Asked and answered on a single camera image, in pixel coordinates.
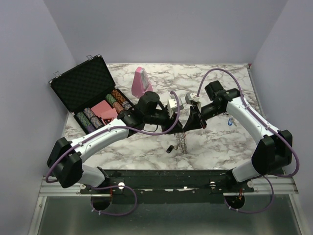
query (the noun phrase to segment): gray floor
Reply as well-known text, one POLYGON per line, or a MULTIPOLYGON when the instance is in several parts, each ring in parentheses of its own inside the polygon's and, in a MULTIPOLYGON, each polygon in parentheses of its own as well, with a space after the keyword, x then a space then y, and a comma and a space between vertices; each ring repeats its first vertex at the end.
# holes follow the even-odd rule
MULTIPOLYGON (((246 198, 244 209, 256 210, 269 196, 246 198)), ((113 205, 126 211, 131 205, 113 205)), ((41 235, 299 235, 287 195, 276 196, 272 207, 260 214, 240 214, 223 204, 141 204, 131 215, 110 217, 91 212, 85 197, 48 198, 41 235)))

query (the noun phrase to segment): white wall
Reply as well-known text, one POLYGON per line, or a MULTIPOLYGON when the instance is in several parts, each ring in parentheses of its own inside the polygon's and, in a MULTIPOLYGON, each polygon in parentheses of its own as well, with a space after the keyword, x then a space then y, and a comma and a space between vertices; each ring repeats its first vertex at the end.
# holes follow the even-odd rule
POLYGON ((295 181, 313 231, 312 24, 313 1, 289 0, 252 64, 252 75, 268 120, 293 134, 300 157, 295 181))
POLYGON ((287 0, 44 0, 75 60, 251 63, 287 0))
POLYGON ((66 110, 48 87, 75 65, 42 0, 1 1, 0 234, 27 234, 66 110))

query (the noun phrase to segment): marble table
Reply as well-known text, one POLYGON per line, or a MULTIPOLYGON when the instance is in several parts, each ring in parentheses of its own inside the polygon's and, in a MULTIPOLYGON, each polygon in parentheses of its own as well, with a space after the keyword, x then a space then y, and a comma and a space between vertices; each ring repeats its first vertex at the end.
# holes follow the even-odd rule
MULTIPOLYGON (((131 86, 138 66, 146 70, 153 89, 159 94, 163 104, 166 104, 171 90, 182 99, 185 109, 179 119, 183 125, 189 116, 189 106, 184 97, 186 93, 198 90, 203 75, 211 68, 230 71, 239 80, 246 99, 258 110, 246 65, 109 64, 108 68, 116 86, 134 104, 138 99, 132 96, 131 86)), ((219 80, 227 90, 236 88, 236 84, 227 74, 220 71, 210 73, 201 91, 203 105, 211 102, 204 87, 215 80, 219 80)), ((94 154, 86 161, 86 165, 100 166, 103 169, 231 169, 250 159, 256 144, 240 123, 237 122, 237 126, 228 126, 228 118, 219 115, 207 121, 206 129, 187 132, 187 154, 182 154, 179 149, 166 153, 171 144, 177 143, 174 135, 135 134, 94 154)), ((154 129, 155 126, 145 127, 145 130, 154 129)), ((85 133, 69 114, 64 136, 72 140, 83 135, 85 133)))

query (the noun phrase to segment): table top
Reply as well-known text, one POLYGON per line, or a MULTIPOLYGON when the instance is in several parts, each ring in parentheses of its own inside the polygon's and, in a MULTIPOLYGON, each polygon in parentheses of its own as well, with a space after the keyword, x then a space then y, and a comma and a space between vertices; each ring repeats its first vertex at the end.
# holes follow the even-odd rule
MULTIPOLYGON (((108 68, 119 88, 134 104, 138 99, 132 96, 131 87, 136 68, 143 67, 160 100, 165 105, 169 92, 175 91, 182 99, 184 109, 179 120, 184 125, 189 117, 189 105, 185 95, 195 93, 204 74, 212 68, 230 71, 239 81, 245 98, 259 110, 252 83, 246 65, 210 65, 210 64, 108 64, 108 68)), ((201 102, 210 103, 204 87, 209 82, 219 80, 227 90, 236 88, 230 76, 221 72, 211 72, 203 84, 201 102)), ((219 115, 207 121, 207 128, 186 133, 188 153, 180 150, 166 153, 170 145, 176 145, 174 135, 147 136, 135 134, 115 142, 90 157, 85 164, 103 169, 232 169, 251 158, 256 144, 240 123, 228 126, 228 116, 219 115)), ((155 126, 146 125, 145 130, 155 130, 155 126)), ((81 127, 69 114, 64 132, 67 140, 85 135, 81 127)))

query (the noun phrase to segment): metal frame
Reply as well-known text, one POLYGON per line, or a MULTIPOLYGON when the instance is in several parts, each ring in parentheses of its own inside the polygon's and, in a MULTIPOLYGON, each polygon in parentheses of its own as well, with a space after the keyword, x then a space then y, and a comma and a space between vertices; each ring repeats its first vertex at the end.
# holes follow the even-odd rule
MULTIPOLYGON (((259 102, 259 96, 257 94, 257 91, 255 89, 255 84, 252 78, 250 67, 246 66, 249 78, 252 83, 253 90, 255 92, 255 96, 260 108, 261 115, 265 117, 261 103, 259 102)), ((295 214, 296 221, 298 223, 299 229, 301 234, 309 235, 311 234, 310 228, 308 226, 307 220, 304 216, 299 197, 298 197, 298 190, 295 185, 295 182, 293 178, 278 178, 275 176, 269 176, 269 180, 271 181, 275 195, 281 195, 281 194, 288 194, 291 199, 291 204, 293 207, 293 211, 295 214)), ((264 178, 259 178, 252 180, 254 184, 254 192, 247 192, 244 193, 245 195, 267 195, 271 194, 271 189, 268 184, 268 182, 264 178)), ((109 194, 81 194, 81 185, 75 184, 72 187, 69 188, 62 188, 59 183, 53 183, 53 184, 47 184, 45 182, 45 178, 42 180, 42 184, 39 191, 39 197, 37 200, 37 204, 35 207, 35 211, 33 214, 33 218, 31 221, 31 226, 29 229, 28 234, 29 235, 36 235, 39 232, 41 219, 44 213, 45 205, 47 197, 109 197, 109 194)), ((238 193, 224 193, 224 196, 232 196, 232 195, 238 195, 238 193)))

